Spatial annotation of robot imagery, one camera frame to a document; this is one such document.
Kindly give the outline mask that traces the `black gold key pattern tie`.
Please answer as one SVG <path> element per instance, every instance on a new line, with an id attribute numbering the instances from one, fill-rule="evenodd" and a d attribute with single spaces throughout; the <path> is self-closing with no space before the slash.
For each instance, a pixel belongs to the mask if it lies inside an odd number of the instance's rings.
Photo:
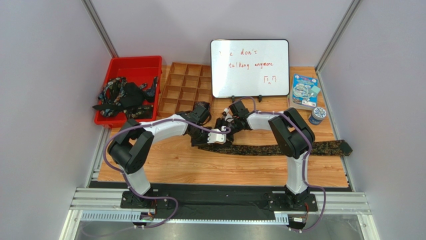
<path id="1" fill-rule="evenodd" d="M 199 150 L 212 153 L 235 156 L 284 156 L 277 144 L 273 145 L 238 145 L 226 143 L 198 146 Z M 345 140 L 329 140 L 314 142 L 311 156 L 337 156 L 347 157 L 353 152 L 351 146 Z"/>

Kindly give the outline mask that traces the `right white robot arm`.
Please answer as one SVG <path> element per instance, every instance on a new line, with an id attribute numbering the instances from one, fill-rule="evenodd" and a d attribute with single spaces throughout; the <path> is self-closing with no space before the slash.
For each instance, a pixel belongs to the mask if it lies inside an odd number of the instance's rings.
<path id="1" fill-rule="evenodd" d="M 310 194 L 307 180 L 307 161 L 313 148 L 315 134 L 291 107 L 284 111 L 249 111 L 241 101 L 226 108 L 215 122 L 216 129 L 230 128 L 226 135 L 230 141 L 234 134 L 245 130 L 267 130 L 273 133 L 278 149 L 287 159 L 285 194 L 290 205 L 300 205 Z"/>

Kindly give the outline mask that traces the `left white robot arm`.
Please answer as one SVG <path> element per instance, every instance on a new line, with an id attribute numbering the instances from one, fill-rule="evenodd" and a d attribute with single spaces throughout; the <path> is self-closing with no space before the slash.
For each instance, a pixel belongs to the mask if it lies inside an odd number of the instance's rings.
<path id="1" fill-rule="evenodd" d="M 110 167 L 123 175 L 128 187 L 135 194 L 142 196 L 151 188 L 144 165 L 152 145 L 183 135 L 189 135 L 192 141 L 204 144 L 211 131 L 203 125 L 210 118 L 209 108 L 201 104 L 192 111 L 179 111 L 161 120 L 127 120 L 117 135 L 111 138 L 103 156 L 111 156 L 118 167 Z"/>

